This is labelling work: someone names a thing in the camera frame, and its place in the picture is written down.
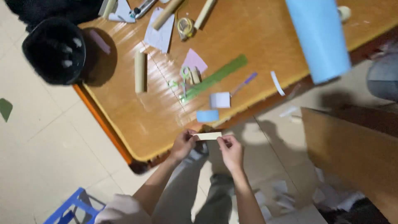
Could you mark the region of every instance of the tile floor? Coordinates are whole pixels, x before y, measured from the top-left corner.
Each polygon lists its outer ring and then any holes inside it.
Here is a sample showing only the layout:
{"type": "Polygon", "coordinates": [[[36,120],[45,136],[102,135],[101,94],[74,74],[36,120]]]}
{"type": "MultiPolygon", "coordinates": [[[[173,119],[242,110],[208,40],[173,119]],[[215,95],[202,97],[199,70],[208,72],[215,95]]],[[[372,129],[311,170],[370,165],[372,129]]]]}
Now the tile floor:
{"type": "MultiPolygon", "coordinates": [[[[39,79],[21,51],[27,35],[24,28],[1,1],[0,97],[14,109],[8,123],[0,119],[0,223],[42,223],[78,187],[105,203],[115,193],[133,194],[153,170],[141,176],[132,173],[74,90],[39,79]]],[[[307,206],[318,180],[306,154],[303,126],[279,114],[289,106],[326,109],[322,99],[336,92],[352,96],[345,99],[358,104],[386,103],[366,89],[369,65],[363,62],[339,81],[316,87],[225,131],[246,146],[250,183],[267,196],[274,216],[280,209],[272,200],[273,180],[285,180],[297,207],[305,207],[304,212],[273,223],[314,223],[307,220],[318,216],[307,206]]],[[[201,170],[193,214],[206,199],[211,174],[225,170],[217,146],[209,144],[211,157],[201,170]]],[[[231,223],[236,222],[234,211],[231,223]]]]}

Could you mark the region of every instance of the gray pants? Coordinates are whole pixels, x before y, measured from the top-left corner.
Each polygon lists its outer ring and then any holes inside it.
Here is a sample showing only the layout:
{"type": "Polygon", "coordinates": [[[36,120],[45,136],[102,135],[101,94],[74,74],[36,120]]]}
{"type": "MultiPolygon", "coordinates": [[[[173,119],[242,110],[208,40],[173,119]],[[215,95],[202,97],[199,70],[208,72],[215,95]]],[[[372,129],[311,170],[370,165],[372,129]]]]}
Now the gray pants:
{"type": "MultiPolygon", "coordinates": [[[[200,170],[206,157],[192,150],[173,172],[152,214],[153,223],[192,224],[191,209],[196,198],[200,170]]],[[[195,224],[227,224],[232,209],[234,182],[230,176],[215,174],[195,224]]]]}

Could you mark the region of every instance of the blue stool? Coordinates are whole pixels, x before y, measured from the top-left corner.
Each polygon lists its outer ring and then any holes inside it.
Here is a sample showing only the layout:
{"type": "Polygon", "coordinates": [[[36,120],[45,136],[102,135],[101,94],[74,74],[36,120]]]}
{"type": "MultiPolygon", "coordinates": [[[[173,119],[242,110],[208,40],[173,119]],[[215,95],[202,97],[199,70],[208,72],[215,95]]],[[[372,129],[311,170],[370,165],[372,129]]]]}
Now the blue stool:
{"type": "Polygon", "coordinates": [[[81,193],[86,193],[86,190],[79,187],[75,193],[72,194],[62,205],[59,207],[43,224],[54,224],[54,222],[60,218],[58,224],[67,224],[74,218],[74,213],[70,210],[68,213],[64,215],[64,213],[72,206],[84,210],[86,213],[90,214],[92,217],[87,221],[87,224],[93,224],[96,216],[101,211],[94,209],[93,207],[84,203],[79,196],[81,193]]]}

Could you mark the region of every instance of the wooden table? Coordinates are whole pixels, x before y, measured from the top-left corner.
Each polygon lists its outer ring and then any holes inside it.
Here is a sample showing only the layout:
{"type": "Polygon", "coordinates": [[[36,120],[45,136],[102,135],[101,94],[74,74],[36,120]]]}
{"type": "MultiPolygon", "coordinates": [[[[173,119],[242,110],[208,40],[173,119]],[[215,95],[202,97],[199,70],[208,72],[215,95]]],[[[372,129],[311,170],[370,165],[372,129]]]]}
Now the wooden table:
{"type": "MultiPolygon", "coordinates": [[[[141,0],[128,2],[133,8],[141,0]]],[[[196,19],[204,2],[189,1],[179,11],[179,17],[188,15],[196,19]]],[[[358,52],[355,49],[390,30],[396,34],[393,29],[398,25],[396,0],[339,0],[338,5],[352,10],[352,17],[343,28],[347,47],[354,54],[358,52]]],[[[233,91],[254,71],[259,74],[255,80],[232,97],[230,109],[219,110],[219,121],[208,125],[220,127],[234,116],[234,120],[239,120],[236,115],[242,112],[252,115],[256,110],[245,110],[253,105],[255,108],[271,106],[269,102],[258,106],[276,93],[270,71],[275,71],[281,87],[287,92],[304,78],[305,83],[310,83],[308,66],[284,0],[219,0],[203,30],[194,38],[181,42],[176,29],[173,30],[168,54],[143,42],[155,7],[164,8],[165,5],[156,3],[136,24],[99,18],[80,25],[86,31],[96,28],[111,46],[111,54],[100,53],[100,63],[90,73],[103,77],[101,82],[75,85],[75,90],[128,164],[148,161],[167,152],[183,128],[199,130],[201,124],[196,122],[195,111],[209,109],[209,94],[233,91]],[[181,103],[178,96],[182,90],[171,90],[167,81],[181,81],[179,71],[190,48],[208,65],[203,79],[239,54],[247,57],[248,64],[195,99],[181,103]],[[139,50],[148,54],[148,86],[147,93],[137,95],[134,55],[139,50]]]]}

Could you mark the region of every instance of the blue paper piece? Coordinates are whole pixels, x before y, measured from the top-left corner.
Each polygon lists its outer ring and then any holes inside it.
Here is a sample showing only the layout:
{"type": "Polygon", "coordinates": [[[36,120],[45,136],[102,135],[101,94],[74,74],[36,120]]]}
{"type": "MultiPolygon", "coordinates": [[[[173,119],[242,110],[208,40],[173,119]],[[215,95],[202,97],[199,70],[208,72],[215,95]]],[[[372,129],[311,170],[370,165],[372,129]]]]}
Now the blue paper piece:
{"type": "Polygon", "coordinates": [[[335,0],[286,0],[315,84],[351,69],[335,0]]]}
{"type": "Polygon", "coordinates": [[[213,122],[219,120],[218,110],[198,110],[196,112],[198,122],[213,122]]]}

